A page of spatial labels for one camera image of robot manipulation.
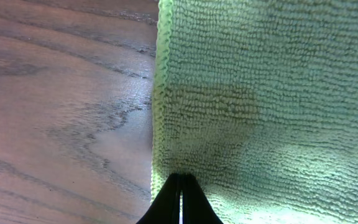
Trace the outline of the light green microfiber cloth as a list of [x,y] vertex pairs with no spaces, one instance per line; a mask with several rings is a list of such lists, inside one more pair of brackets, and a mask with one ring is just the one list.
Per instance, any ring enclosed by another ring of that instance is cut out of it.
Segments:
[[358,0],[158,4],[151,193],[225,223],[358,223]]

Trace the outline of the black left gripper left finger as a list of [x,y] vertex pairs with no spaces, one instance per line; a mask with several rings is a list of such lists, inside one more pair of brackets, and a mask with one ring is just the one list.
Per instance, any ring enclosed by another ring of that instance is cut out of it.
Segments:
[[180,175],[170,174],[149,209],[136,224],[179,224]]

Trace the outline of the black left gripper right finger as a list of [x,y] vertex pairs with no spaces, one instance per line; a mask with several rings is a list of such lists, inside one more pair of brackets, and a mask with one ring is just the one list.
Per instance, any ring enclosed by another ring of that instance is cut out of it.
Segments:
[[181,177],[183,191],[183,224],[223,224],[212,209],[195,176]]

